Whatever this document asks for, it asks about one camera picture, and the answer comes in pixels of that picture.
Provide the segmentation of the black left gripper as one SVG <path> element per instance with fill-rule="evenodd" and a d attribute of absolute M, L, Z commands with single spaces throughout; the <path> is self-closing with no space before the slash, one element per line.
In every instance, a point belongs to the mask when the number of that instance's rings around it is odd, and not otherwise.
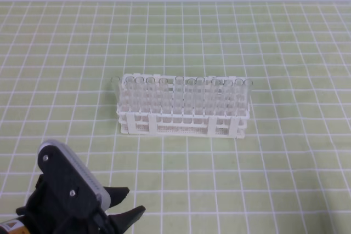
<path fill-rule="evenodd" d="M 129 194 L 128 187 L 104 187 L 109 198 L 103 209 L 120 204 Z M 145 213 L 144 206 L 107 217 L 101 201 L 86 183 L 72 186 L 66 182 L 51 186 L 43 174 L 23 207 L 17 208 L 30 233 L 125 233 Z"/>

